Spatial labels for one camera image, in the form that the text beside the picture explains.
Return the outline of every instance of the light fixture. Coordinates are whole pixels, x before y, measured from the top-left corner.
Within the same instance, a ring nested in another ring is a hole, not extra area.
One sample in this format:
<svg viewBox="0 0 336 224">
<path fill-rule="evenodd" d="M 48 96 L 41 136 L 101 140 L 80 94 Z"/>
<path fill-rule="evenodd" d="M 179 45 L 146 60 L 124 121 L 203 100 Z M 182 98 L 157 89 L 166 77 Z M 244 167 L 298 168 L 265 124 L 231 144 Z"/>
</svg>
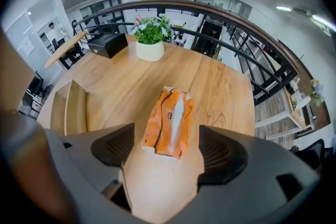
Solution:
<svg viewBox="0 0 336 224">
<path fill-rule="evenodd" d="M 277 9 L 279 9 L 279 10 L 283 10 L 283 11 L 285 11 L 285 12 L 291 12 L 291 11 L 292 11 L 291 8 L 289 8 L 289 7 L 281 7 L 281 6 L 277 6 Z"/>
<path fill-rule="evenodd" d="M 334 30 L 336 32 L 336 26 L 333 25 L 332 23 L 328 22 L 327 20 L 321 18 L 320 16 L 313 14 L 312 18 L 322 24 L 324 24 L 325 26 L 328 26 L 329 28 L 331 28 L 332 30 Z"/>
</svg>

